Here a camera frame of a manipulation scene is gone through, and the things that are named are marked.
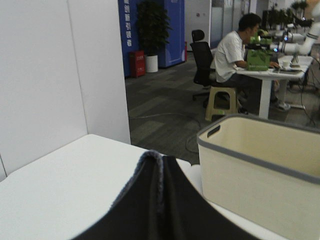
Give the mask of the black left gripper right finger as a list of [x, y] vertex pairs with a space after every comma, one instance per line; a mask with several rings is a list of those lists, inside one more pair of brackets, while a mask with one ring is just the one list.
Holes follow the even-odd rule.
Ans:
[[251, 240], [253, 235], [215, 210], [173, 156], [163, 158], [163, 240]]

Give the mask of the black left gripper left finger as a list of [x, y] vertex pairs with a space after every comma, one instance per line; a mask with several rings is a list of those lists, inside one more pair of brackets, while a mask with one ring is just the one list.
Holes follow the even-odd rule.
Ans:
[[159, 240], [160, 158], [144, 156], [109, 211], [80, 240]]

